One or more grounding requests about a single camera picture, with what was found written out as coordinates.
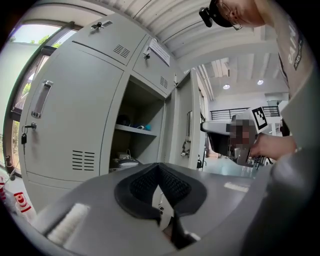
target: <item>grey metal locker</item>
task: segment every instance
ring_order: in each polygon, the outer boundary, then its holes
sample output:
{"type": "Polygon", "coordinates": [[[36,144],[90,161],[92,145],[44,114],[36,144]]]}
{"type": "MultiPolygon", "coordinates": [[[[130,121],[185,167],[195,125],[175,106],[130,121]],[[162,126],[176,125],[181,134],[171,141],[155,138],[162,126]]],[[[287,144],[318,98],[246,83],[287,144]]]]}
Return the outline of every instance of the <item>grey metal locker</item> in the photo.
{"type": "Polygon", "coordinates": [[[27,133],[25,155],[19,150],[26,171],[79,182],[98,176],[104,127],[123,71],[72,48],[43,69],[20,124],[37,125],[27,133]]]}
{"type": "Polygon", "coordinates": [[[152,50],[150,58],[144,58],[144,50],[149,46],[152,38],[150,37],[144,45],[134,67],[133,71],[143,76],[150,83],[157,86],[164,93],[169,94],[174,89],[174,68],[168,66],[158,55],[152,50]]]}
{"type": "Polygon", "coordinates": [[[73,35],[72,41],[127,65],[146,32],[119,14],[111,14],[82,28],[73,35]],[[102,23],[104,28],[91,25],[102,23]]]}
{"type": "Polygon", "coordinates": [[[161,162],[171,163],[196,169],[200,143],[200,100],[199,87],[195,70],[189,71],[178,83],[177,87],[165,101],[165,125],[163,128],[163,144],[161,146],[161,162]],[[188,122],[188,113],[192,119],[188,122]],[[185,140],[188,156],[181,156],[185,140]]]}

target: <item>glasses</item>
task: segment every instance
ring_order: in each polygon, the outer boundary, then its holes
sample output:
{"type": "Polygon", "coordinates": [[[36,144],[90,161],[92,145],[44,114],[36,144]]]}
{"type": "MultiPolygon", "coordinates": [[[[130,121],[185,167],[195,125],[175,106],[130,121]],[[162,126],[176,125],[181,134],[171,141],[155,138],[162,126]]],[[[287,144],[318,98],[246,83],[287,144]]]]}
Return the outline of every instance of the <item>glasses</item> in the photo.
{"type": "Polygon", "coordinates": [[[241,24],[237,20],[230,19],[231,10],[225,3],[218,2],[216,3],[216,6],[218,7],[220,14],[222,16],[227,17],[227,19],[229,20],[229,22],[231,23],[231,25],[234,27],[235,30],[240,30],[242,28],[241,24]]]}

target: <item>locker handle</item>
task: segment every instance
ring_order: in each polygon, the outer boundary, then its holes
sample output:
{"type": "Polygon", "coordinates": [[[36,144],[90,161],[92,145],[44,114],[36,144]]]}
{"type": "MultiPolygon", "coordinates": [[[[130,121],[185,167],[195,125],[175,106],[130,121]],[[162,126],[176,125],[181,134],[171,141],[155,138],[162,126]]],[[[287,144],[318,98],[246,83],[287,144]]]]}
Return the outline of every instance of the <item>locker handle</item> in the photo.
{"type": "Polygon", "coordinates": [[[45,103],[46,100],[48,98],[50,89],[52,87],[52,85],[54,84],[53,82],[49,81],[49,80],[43,80],[43,86],[41,88],[41,91],[39,93],[39,98],[35,104],[35,108],[34,111],[31,111],[31,116],[34,118],[41,118],[42,116],[42,112],[44,110],[45,107],[45,103]]]}

